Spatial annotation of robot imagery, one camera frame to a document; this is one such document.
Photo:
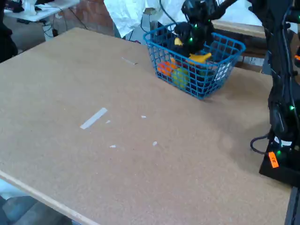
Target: blue wire basket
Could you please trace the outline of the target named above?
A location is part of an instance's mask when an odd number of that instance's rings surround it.
[[[174,27],[172,23],[143,36],[156,75],[198,99],[208,97],[224,85],[246,47],[239,41],[213,33],[213,43],[210,46],[205,43],[197,53],[211,53],[212,56],[205,63],[198,63],[169,50],[176,37]]]

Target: orange tag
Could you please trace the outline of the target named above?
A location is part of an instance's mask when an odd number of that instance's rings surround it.
[[[275,156],[274,152],[272,152],[272,151],[269,152],[269,158],[270,158],[270,161],[271,161],[271,164],[272,164],[273,168],[279,167],[279,164],[277,162],[277,159],[276,159],[276,156]]]

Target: white tape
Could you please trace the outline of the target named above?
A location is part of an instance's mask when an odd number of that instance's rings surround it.
[[[96,112],[91,118],[89,118],[84,124],[80,126],[81,129],[89,128],[94,122],[96,122],[101,116],[107,112],[107,109],[102,108]]]
[[[274,141],[276,141],[276,142],[279,144],[279,139],[278,139],[278,137],[275,136]],[[282,144],[283,146],[291,146],[291,145],[292,145],[292,142],[286,142],[286,141],[282,141],[282,140],[281,140],[281,144]]]

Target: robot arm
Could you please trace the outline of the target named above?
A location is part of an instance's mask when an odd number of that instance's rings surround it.
[[[182,12],[187,22],[178,23],[175,33],[181,41],[181,54],[189,56],[213,41],[212,20],[219,19],[237,0],[186,0]],[[300,10],[293,0],[250,0],[250,10],[261,20],[265,30],[273,87],[268,98],[271,129],[260,173],[300,187],[300,86],[295,81],[291,50],[287,40],[288,22],[300,23]],[[272,170],[267,154],[277,156],[279,168]]]

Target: tan tabletop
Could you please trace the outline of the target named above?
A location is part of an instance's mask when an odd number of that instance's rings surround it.
[[[212,22],[214,24],[214,28],[220,30],[226,30],[234,33],[240,33],[244,35],[249,35],[257,38],[265,38],[264,28],[263,26],[254,26],[254,25],[246,25],[237,22],[226,22],[214,20]]]
[[[282,225],[291,188],[249,148],[270,88],[234,69],[199,101],[145,46],[74,29],[0,64],[0,177],[82,224]]]

